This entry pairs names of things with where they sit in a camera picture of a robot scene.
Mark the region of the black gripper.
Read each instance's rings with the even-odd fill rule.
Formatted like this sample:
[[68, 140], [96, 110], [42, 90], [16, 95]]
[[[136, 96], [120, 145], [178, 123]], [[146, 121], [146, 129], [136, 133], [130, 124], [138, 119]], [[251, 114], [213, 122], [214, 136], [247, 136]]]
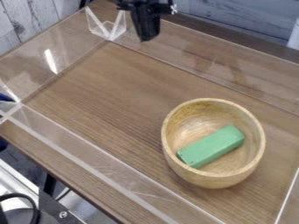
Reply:
[[[137, 36], [146, 41], [160, 34], [160, 14], [174, 14], [177, 12], [173, 0], [116, 0], [116, 8], [130, 12]], [[145, 29], [144, 13], [141, 11], [146, 12], [148, 30]]]

